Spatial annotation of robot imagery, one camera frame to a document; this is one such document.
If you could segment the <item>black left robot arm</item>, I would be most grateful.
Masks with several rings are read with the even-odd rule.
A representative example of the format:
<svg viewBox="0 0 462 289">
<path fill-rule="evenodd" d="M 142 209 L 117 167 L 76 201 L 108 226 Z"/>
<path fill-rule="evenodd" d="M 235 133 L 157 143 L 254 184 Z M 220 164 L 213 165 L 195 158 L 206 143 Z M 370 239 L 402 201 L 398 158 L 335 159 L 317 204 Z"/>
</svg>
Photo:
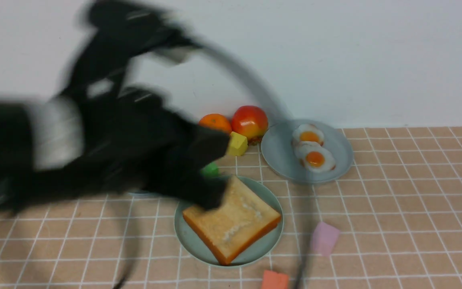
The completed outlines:
<svg viewBox="0 0 462 289">
<path fill-rule="evenodd" d="M 218 208 L 226 182 L 202 169 L 230 136 L 164 106 L 164 97 L 124 86 L 133 57 L 191 45 L 163 13 L 130 0 L 95 0 L 96 31 L 52 99 L 0 100 L 0 212 L 105 193 L 148 190 Z"/>
</svg>

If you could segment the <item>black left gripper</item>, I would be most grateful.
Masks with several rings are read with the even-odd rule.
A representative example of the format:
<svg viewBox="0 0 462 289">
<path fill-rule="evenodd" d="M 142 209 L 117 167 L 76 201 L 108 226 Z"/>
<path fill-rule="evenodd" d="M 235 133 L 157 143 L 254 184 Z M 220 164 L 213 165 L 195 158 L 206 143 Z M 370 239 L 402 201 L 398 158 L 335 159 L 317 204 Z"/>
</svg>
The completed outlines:
<svg viewBox="0 0 462 289">
<path fill-rule="evenodd" d="M 83 111 L 97 132 L 87 146 L 83 196 L 135 189 L 188 196 L 199 188 L 199 169 L 222 158 L 231 138 L 185 120 L 145 88 L 86 94 Z"/>
</svg>

